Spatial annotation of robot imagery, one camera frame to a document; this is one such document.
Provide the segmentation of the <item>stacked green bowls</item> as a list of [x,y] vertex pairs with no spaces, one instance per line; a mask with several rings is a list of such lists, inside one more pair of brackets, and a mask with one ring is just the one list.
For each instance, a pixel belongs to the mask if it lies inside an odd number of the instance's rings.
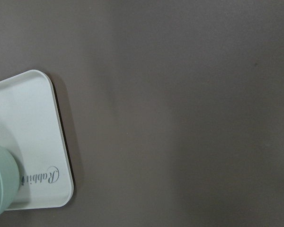
[[0,214],[7,210],[19,189],[19,169],[14,157],[0,146]]

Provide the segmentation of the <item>white rabbit tray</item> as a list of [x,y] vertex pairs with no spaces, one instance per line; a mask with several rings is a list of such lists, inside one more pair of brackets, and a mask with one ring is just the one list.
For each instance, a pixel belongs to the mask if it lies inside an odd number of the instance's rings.
[[19,167],[9,210],[57,208],[73,196],[71,173],[53,84],[29,70],[0,81],[0,146]]

